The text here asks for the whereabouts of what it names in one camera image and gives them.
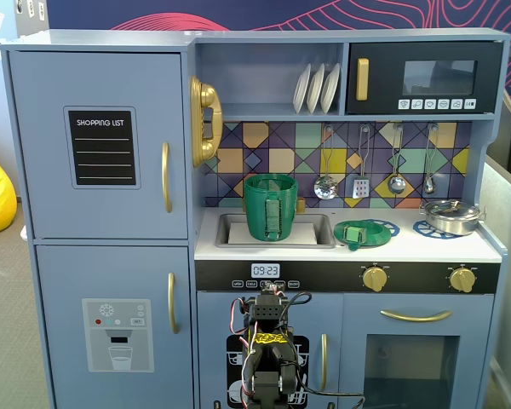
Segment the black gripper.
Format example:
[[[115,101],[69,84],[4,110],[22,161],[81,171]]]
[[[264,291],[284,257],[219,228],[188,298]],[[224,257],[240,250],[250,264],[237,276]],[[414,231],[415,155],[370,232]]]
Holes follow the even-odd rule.
[[[287,334],[290,328],[285,310],[289,304],[287,297],[270,293],[242,298],[244,333],[257,329],[265,334]]]

